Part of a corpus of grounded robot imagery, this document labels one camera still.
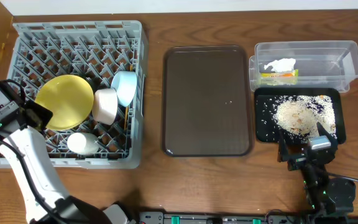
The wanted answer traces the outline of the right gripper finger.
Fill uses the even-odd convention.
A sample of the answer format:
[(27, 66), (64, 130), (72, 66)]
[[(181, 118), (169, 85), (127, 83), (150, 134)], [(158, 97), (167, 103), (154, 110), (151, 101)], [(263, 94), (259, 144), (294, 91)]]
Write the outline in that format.
[(320, 123), (320, 122), (317, 122), (316, 123), (316, 127), (317, 127), (317, 130), (318, 130), (318, 134), (320, 136), (326, 136), (327, 138), (332, 138), (332, 134), (330, 134), (324, 127), (323, 125)]
[(282, 130), (278, 131), (278, 136), (278, 162), (285, 162), (288, 160), (289, 152)]

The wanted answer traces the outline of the leftover rice pile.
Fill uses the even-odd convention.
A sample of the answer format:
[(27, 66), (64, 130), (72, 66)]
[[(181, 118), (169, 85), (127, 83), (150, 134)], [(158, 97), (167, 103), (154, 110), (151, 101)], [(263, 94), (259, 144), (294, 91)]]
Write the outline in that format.
[(336, 138), (333, 101), (325, 95), (281, 96), (273, 110), (273, 121), (290, 144), (303, 144), (319, 136), (317, 122)]

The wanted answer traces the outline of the yellow round plate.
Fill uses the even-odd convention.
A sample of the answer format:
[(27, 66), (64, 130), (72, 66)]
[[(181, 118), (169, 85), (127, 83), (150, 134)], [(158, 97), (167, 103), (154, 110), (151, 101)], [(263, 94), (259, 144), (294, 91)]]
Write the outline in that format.
[(81, 124), (93, 107), (91, 85), (76, 75), (60, 75), (48, 81), (35, 102), (53, 113), (47, 129), (63, 131)]

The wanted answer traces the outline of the green orange snack wrapper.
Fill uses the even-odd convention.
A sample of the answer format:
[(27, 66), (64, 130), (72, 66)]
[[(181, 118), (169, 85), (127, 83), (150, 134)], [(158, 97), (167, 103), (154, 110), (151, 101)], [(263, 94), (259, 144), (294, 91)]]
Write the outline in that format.
[(295, 85), (298, 81), (298, 69), (281, 73), (261, 73), (259, 85)]

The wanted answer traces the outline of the white paper napkin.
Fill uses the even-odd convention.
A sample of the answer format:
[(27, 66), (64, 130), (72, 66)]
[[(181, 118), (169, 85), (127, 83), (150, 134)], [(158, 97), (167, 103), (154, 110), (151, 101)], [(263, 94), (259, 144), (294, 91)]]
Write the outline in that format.
[(270, 68), (275, 73), (289, 72), (294, 69), (295, 64), (296, 60), (294, 58), (282, 58), (264, 65), (264, 70)]

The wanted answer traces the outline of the white plastic cup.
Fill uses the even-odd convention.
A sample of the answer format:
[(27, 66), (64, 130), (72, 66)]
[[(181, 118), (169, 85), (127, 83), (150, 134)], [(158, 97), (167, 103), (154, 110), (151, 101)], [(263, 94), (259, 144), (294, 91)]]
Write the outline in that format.
[(99, 149), (98, 138), (91, 133), (73, 133), (67, 139), (69, 150), (79, 155), (91, 155)]

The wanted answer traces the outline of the pink white bowl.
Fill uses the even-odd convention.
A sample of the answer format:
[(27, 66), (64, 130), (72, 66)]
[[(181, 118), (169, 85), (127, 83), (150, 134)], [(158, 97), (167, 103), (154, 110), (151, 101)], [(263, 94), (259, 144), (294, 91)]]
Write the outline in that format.
[(94, 94), (92, 116), (97, 122), (112, 125), (117, 114), (117, 93), (115, 89), (101, 89)]

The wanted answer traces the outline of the wooden chopstick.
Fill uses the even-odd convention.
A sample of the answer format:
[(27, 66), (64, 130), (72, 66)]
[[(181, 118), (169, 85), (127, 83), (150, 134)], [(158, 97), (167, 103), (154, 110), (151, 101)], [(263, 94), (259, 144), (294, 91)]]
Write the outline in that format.
[(124, 117), (124, 130), (127, 130), (128, 119), (129, 119), (129, 107), (126, 107), (125, 117)]

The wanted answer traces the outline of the light blue bowl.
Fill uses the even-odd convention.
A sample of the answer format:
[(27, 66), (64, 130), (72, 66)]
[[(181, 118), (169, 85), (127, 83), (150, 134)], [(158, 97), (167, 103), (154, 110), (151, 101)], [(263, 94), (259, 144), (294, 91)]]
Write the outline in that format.
[(115, 89), (119, 104), (128, 107), (135, 96), (137, 75), (135, 72), (119, 71), (113, 77), (111, 88)]

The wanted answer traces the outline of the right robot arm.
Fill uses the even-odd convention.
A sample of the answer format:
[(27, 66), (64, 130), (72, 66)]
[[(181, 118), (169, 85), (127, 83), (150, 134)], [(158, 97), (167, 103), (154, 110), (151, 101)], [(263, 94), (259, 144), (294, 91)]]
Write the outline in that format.
[(291, 154), (282, 131), (278, 132), (278, 162), (286, 162), (289, 171), (300, 170), (306, 199), (313, 211), (303, 215), (303, 223), (347, 223), (354, 211), (356, 185), (352, 180), (329, 178), (325, 165), (335, 158), (338, 142), (317, 123), (319, 136), (310, 138), (300, 153)]

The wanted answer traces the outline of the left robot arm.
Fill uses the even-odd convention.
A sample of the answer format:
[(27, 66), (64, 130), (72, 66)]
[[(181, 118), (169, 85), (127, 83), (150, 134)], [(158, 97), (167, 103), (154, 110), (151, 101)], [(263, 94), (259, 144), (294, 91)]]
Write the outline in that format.
[(0, 81), (0, 153), (10, 164), (28, 223), (136, 223), (118, 203), (101, 210), (71, 196), (47, 154), (42, 134), (53, 113)]

